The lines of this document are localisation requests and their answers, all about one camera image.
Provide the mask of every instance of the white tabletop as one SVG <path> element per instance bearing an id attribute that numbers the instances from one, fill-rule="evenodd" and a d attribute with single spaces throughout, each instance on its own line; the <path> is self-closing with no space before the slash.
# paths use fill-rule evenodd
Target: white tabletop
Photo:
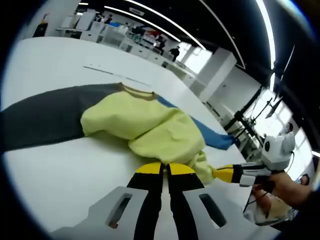
<path id="1" fill-rule="evenodd" d="M 217 133 L 226 134 L 200 100 L 167 69 L 112 47 L 64 37 L 31 38 L 17 44 L 4 75 L 1 109 L 50 90 L 117 82 L 154 91 Z M 228 150 L 206 146 L 204 152 L 213 167 L 245 162 L 234 145 Z M 78 224 L 91 205 L 115 187 L 126 186 L 145 163 L 126 141 L 113 136 L 14 150 L 4 157 L 22 202 L 47 231 Z M 242 208 L 251 191 L 219 179 L 211 185 L 217 194 Z M 154 239 L 177 238 L 165 180 Z"/>

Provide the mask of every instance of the white wall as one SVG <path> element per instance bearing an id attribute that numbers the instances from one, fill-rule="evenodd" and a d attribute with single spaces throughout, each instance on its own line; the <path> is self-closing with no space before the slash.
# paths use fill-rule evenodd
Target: white wall
<path id="1" fill-rule="evenodd" d="M 174 49 L 178 45 L 179 45 L 179 42 L 175 40 L 167 39 L 163 50 L 170 51 L 170 49 Z"/>
<path id="2" fill-rule="evenodd" d="M 182 43 L 185 43 L 185 42 L 181 42 L 181 45 L 179 44 L 180 45 L 180 49 L 183 48 Z M 186 51 L 185 55 L 182 56 L 181 60 L 179 60 L 180 59 L 179 57 L 177 57 L 177 59 L 179 60 L 180 63 L 185 65 L 186 61 L 188 60 L 188 58 L 190 57 L 190 55 L 193 53 L 194 50 L 195 50 L 195 47 L 194 46 L 190 46 L 190 48 Z"/>
<path id="3" fill-rule="evenodd" d="M 59 36 L 56 28 L 59 28 L 64 21 L 65 17 L 73 15 L 78 4 L 81 0 L 48 0 L 43 6 L 35 13 L 34 17 L 27 25 L 27 29 L 24 31 L 22 39 L 32 38 L 37 29 L 37 26 L 41 23 L 45 14 L 49 14 L 46 17 L 48 27 L 45 31 L 46 37 Z"/>
<path id="4" fill-rule="evenodd" d="M 214 54 L 211 53 L 209 60 L 197 75 L 197 79 L 206 86 L 199 96 L 202 102 L 207 102 L 218 90 L 236 62 L 233 53 L 221 47 Z"/>
<path id="5" fill-rule="evenodd" d="M 244 71 L 234 67 L 208 100 L 211 105 L 222 103 L 233 112 L 239 111 L 257 92 L 260 84 Z"/>

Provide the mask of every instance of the white pillar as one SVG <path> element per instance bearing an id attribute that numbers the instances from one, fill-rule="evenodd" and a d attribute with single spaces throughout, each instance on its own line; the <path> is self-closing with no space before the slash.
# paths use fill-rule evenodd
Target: white pillar
<path id="1" fill-rule="evenodd" d="M 192 54 L 192 52 L 195 50 L 196 48 L 194 46 L 191 46 L 188 51 L 185 53 L 185 55 L 183 56 L 183 58 L 181 59 L 180 63 L 185 64 L 186 61 L 188 60 L 188 58 L 190 57 L 190 55 Z"/>
<path id="2" fill-rule="evenodd" d="M 25 31 L 24 39 L 33 37 L 37 26 L 41 23 L 45 14 L 49 14 L 46 17 L 48 26 L 45 31 L 45 36 L 59 36 L 59 32 L 56 31 L 56 28 L 61 26 L 67 16 L 74 14 L 80 2 L 81 0 L 48 0 L 39 8 L 30 23 L 26 26 L 27 30 Z"/>
<path id="3" fill-rule="evenodd" d="M 206 86 L 199 96 L 202 102 L 209 100 L 228 76 L 236 62 L 237 60 L 233 53 L 223 48 L 218 48 L 210 57 L 209 61 L 197 75 L 198 81 Z"/>

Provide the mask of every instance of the yellow sweater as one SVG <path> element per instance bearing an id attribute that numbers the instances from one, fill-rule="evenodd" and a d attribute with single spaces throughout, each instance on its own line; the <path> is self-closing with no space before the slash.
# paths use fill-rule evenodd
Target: yellow sweater
<path id="1" fill-rule="evenodd" d="M 180 109 L 159 103 L 153 93 L 111 94 L 83 113 L 81 125 L 86 136 L 106 131 L 129 140 L 137 155 L 157 158 L 165 165 L 185 164 L 203 183 L 212 180 L 212 169 L 202 152 L 205 141 L 193 120 Z"/>

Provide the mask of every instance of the gray fabric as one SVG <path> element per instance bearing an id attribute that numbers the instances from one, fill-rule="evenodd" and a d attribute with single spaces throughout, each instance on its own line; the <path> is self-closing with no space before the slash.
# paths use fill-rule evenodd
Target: gray fabric
<path id="1" fill-rule="evenodd" d="M 83 137 L 83 112 L 121 90 L 121 83 L 74 86 L 34 95 L 9 106 L 1 113 L 3 150 Z"/>

